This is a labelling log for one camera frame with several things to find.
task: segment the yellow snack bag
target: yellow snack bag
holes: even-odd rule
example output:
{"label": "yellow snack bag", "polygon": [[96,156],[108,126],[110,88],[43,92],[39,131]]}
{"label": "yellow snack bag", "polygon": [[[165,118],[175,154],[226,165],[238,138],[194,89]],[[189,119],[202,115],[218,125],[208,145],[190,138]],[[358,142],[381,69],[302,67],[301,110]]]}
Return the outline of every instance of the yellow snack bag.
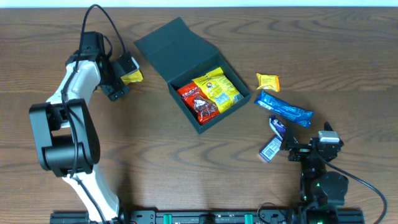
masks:
{"label": "yellow snack bag", "polygon": [[243,99],[243,95],[225,77],[221,68],[216,68],[202,77],[195,78],[193,82],[211,101],[216,103],[220,113]]}
{"label": "yellow snack bag", "polygon": [[261,75],[257,73],[257,78],[259,79],[258,90],[274,90],[279,92],[279,77],[277,75]]}
{"label": "yellow snack bag", "polygon": [[140,70],[137,70],[133,74],[123,75],[121,79],[125,85],[128,85],[132,82],[142,82],[144,78],[142,77]]}

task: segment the white wall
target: white wall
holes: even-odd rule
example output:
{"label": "white wall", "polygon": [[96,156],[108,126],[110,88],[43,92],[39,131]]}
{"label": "white wall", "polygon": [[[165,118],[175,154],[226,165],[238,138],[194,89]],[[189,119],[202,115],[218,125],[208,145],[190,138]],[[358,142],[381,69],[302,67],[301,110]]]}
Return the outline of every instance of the white wall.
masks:
{"label": "white wall", "polygon": [[0,7],[398,6],[398,0],[0,0]]}

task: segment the tabletop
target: tabletop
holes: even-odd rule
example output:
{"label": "tabletop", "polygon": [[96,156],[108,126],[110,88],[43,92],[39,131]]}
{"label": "tabletop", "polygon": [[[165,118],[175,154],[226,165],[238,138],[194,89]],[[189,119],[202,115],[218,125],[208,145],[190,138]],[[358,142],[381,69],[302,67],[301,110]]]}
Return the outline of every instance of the tabletop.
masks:
{"label": "tabletop", "polygon": [[[300,164],[258,154],[274,136],[270,111],[253,103],[256,72],[279,76],[275,96],[314,110],[295,127],[302,143],[329,121],[345,146],[332,164],[374,184],[387,198],[384,223],[398,222],[398,10],[396,8],[106,9],[141,66],[144,81],[110,102],[94,92],[89,111],[101,143],[100,166],[129,209],[256,210],[299,202]],[[74,190],[39,166],[28,110],[65,76],[86,9],[0,9],[0,222],[48,223],[55,210],[85,210]],[[176,17],[217,46],[251,90],[250,102],[196,133],[166,82],[134,41]],[[116,34],[100,10],[86,31]],[[346,208],[368,223],[381,199],[353,179]]]}

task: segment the yellow wrapper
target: yellow wrapper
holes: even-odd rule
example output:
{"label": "yellow wrapper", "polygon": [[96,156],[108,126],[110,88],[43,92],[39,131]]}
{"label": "yellow wrapper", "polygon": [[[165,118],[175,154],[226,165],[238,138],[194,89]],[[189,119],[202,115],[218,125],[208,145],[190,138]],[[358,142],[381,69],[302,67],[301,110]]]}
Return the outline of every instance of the yellow wrapper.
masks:
{"label": "yellow wrapper", "polygon": [[277,75],[261,75],[257,73],[257,78],[259,79],[258,90],[274,90],[279,92],[279,78]]}
{"label": "yellow wrapper", "polygon": [[138,71],[134,72],[133,74],[123,75],[121,77],[121,79],[125,85],[128,85],[129,83],[132,83],[132,82],[142,82],[144,78],[142,77],[140,70],[138,70]]}
{"label": "yellow wrapper", "polygon": [[220,113],[243,99],[243,95],[225,77],[221,68],[216,68],[202,77],[195,78],[193,82],[211,101],[216,103]]}

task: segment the red snack bag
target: red snack bag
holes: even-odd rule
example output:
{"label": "red snack bag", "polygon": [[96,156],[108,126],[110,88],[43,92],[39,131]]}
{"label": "red snack bag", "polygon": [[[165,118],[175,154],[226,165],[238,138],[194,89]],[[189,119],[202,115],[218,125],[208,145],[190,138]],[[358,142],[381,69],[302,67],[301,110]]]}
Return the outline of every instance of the red snack bag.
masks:
{"label": "red snack bag", "polygon": [[195,83],[189,83],[177,90],[177,93],[187,106],[198,113],[200,125],[205,124],[220,113],[217,105],[209,100]]}

